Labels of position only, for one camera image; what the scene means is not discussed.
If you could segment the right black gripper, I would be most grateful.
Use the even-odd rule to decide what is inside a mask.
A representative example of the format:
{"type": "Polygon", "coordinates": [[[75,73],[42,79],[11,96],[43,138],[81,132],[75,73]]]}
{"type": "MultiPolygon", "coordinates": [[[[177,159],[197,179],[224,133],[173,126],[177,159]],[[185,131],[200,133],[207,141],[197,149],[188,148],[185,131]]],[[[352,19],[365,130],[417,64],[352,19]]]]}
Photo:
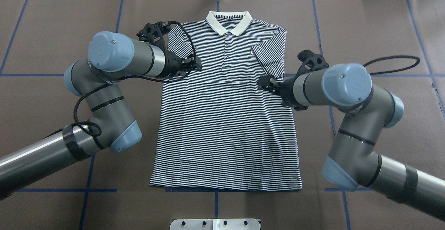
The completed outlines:
{"type": "Polygon", "coordinates": [[[273,75],[262,75],[257,81],[258,90],[271,94],[279,94],[282,98],[282,106],[294,108],[296,111],[307,110],[308,106],[300,104],[294,95],[293,86],[296,77],[287,78],[278,84],[273,75]]]}

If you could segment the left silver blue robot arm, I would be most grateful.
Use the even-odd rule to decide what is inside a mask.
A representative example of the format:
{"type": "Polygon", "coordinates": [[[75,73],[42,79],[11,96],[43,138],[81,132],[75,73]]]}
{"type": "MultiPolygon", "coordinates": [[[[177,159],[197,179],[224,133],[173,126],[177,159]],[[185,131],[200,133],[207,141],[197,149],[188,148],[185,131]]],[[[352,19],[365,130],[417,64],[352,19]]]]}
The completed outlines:
{"type": "Polygon", "coordinates": [[[163,37],[140,41],[121,33],[99,32],[88,47],[88,55],[64,73],[67,89],[84,100],[92,117],[68,124],[53,135],[1,158],[1,199],[68,166],[90,158],[102,149],[121,152],[141,140],[137,120],[118,86],[129,78],[179,81],[202,65],[192,48],[185,58],[165,49],[163,37]]]}

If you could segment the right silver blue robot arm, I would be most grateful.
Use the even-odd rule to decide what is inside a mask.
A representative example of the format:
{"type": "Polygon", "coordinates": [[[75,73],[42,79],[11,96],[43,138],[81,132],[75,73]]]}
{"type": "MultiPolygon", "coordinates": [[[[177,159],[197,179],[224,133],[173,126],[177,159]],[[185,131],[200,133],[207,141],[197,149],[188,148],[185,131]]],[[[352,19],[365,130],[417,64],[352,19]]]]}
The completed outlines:
{"type": "Polygon", "coordinates": [[[399,97],[372,83],[364,66],[302,64],[294,78],[280,82],[262,75],[257,86],[280,96],[285,107],[330,105],[345,114],[322,169],[331,184],[347,191],[364,186],[444,220],[444,180],[374,151],[381,131],[399,122],[405,108],[399,97]]]}

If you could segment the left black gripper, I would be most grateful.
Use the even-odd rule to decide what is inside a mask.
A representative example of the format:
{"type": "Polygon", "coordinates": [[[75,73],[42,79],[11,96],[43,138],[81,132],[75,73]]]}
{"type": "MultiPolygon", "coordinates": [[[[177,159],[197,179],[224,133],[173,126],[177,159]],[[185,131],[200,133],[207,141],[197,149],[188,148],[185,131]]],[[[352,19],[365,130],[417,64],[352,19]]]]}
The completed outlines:
{"type": "Polygon", "coordinates": [[[194,63],[194,57],[188,57],[181,59],[176,53],[166,50],[165,51],[165,76],[164,81],[171,81],[174,77],[178,76],[178,73],[188,73],[192,71],[202,71],[202,65],[200,63],[194,63]]]}

